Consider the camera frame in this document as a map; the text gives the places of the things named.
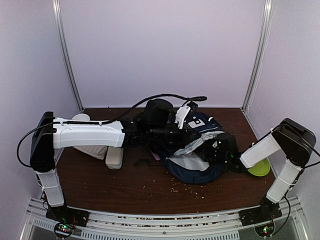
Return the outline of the navy blue backpack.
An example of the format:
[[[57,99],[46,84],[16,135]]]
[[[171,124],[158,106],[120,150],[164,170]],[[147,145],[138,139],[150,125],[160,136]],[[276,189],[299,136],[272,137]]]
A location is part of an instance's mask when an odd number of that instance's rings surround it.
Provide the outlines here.
[[[200,134],[198,139],[183,148],[172,143],[150,143],[148,148],[160,158],[168,172],[182,182],[205,184],[214,181],[225,171],[214,151],[217,136],[225,131],[212,116],[203,112],[187,117],[185,123]]]

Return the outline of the beige ribbed pencil case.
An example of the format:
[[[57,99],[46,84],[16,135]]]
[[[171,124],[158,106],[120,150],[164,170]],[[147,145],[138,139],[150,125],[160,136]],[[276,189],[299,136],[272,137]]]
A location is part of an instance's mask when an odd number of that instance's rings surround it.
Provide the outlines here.
[[[108,151],[108,147],[103,145],[74,146],[73,148],[99,160],[104,160]]]

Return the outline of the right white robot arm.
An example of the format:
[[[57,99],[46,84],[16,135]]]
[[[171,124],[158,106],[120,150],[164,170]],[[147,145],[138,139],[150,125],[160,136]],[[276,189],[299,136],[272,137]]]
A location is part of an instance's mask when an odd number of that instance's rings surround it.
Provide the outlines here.
[[[256,207],[241,210],[238,214],[243,226],[271,222],[282,216],[280,201],[297,183],[306,168],[312,154],[316,153],[316,135],[298,122],[284,118],[259,140],[241,152],[234,135],[219,133],[206,141],[201,153],[209,165],[221,165],[235,172],[248,172],[263,160],[275,160],[282,157],[274,182],[266,191]]]

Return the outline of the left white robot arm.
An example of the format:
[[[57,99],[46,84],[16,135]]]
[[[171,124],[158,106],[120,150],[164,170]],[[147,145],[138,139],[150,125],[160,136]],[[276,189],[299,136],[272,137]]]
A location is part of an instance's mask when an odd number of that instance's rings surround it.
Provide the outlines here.
[[[150,143],[173,144],[178,148],[199,137],[185,119],[198,108],[188,99],[176,112],[167,100],[149,100],[135,119],[121,116],[107,121],[75,120],[54,117],[45,112],[32,136],[30,167],[45,193],[48,215],[64,224],[85,226],[89,213],[67,206],[55,164],[55,150],[68,147],[104,146],[108,149],[128,149]]]

